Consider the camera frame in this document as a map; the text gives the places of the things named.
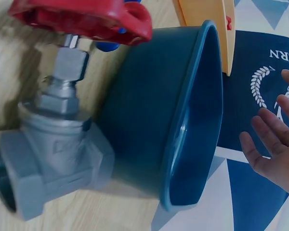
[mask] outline red handwheel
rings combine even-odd
[[[14,0],[9,14],[24,24],[97,41],[137,45],[152,38],[152,20],[138,2]],[[119,33],[124,28],[126,33]]]

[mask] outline palm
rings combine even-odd
[[[289,72],[283,73],[283,77],[289,83]],[[277,102],[289,117],[289,98],[281,95]],[[262,157],[256,150],[251,136],[247,132],[242,132],[240,140],[247,160],[257,173],[289,192],[288,126],[264,108],[260,109],[259,115],[252,119],[252,126],[272,158]]]

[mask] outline wooden surface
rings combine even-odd
[[[0,129],[15,128],[17,102],[32,96],[45,46],[55,34],[32,30],[9,18],[11,0],[0,0]],[[172,0],[143,0],[154,27],[178,26]],[[90,50],[91,42],[81,41]],[[85,79],[78,84],[81,105],[96,114],[107,87],[124,59],[127,47],[112,53],[92,50]],[[147,231],[158,201],[121,182],[112,181],[104,192],[75,192],[49,202],[44,214],[29,222],[14,218],[0,201],[0,231]]]

